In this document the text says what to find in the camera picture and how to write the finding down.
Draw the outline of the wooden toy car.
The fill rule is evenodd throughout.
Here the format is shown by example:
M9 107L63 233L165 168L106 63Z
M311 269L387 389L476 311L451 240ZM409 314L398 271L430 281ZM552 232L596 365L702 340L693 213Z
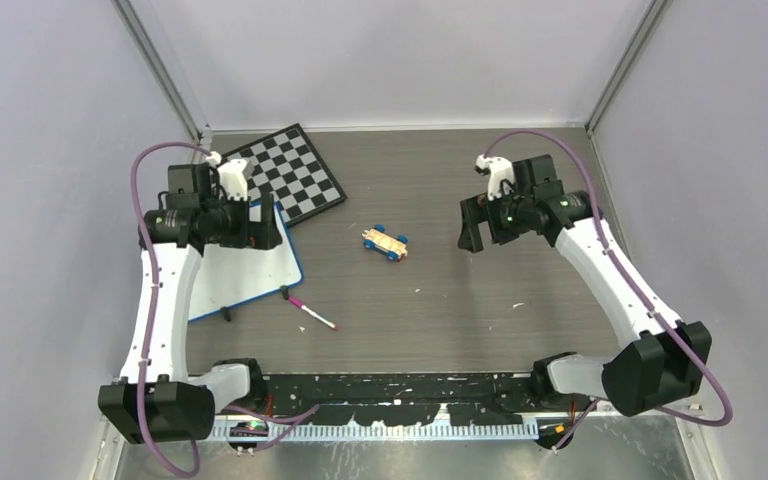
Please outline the wooden toy car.
M408 238L405 235L388 235L382 224L364 230L362 238L366 249L381 253L389 261L400 262L408 256Z

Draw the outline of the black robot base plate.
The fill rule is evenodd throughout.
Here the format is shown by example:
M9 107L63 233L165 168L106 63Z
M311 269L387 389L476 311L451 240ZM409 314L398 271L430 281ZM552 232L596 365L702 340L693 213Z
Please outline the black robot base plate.
M538 412L570 420L590 400L540 396L528 373L264 374L235 406L273 417L316 406L313 425L428 425L446 414L454 426L512 425Z

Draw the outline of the blue framed whiteboard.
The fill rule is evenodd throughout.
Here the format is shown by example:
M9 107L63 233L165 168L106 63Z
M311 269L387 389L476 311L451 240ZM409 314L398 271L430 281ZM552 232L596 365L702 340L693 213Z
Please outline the blue framed whiteboard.
M282 242L273 249L231 249L215 244L205 247L190 300L191 321L275 294L283 285L293 287L304 280L279 204L274 206L274 214Z

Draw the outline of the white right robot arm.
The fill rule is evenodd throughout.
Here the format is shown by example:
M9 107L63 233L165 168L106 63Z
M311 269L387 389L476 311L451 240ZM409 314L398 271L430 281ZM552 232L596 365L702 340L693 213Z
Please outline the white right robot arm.
M460 203L460 249L483 249L481 224L503 245L534 232L546 239L584 280L610 321L619 351L608 359L563 352L533 364L529 392L544 410L570 395L604 399L625 416L696 395L712 337L701 322L686 323L658 299L619 249L588 192L565 191L551 156L511 162L480 155L476 171L485 192Z

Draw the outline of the black white chessboard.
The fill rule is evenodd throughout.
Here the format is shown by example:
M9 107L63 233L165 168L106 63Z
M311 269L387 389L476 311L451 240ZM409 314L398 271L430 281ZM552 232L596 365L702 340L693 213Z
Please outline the black white chessboard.
M296 123L224 154L253 165L249 198L271 196L292 227L348 199L303 127Z

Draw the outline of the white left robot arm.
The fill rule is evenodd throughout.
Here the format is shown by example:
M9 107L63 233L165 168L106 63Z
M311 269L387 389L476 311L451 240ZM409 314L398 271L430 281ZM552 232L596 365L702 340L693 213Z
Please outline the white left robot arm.
M205 256L241 268L283 243L272 199L250 216L252 170L244 159L173 165L166 207L137 214L144 278L135 332L118 381L98 395L101 412L131 444L202 440L226 406L253 414L265 405L255 361L222 361L195 378L186 362L191 298Z

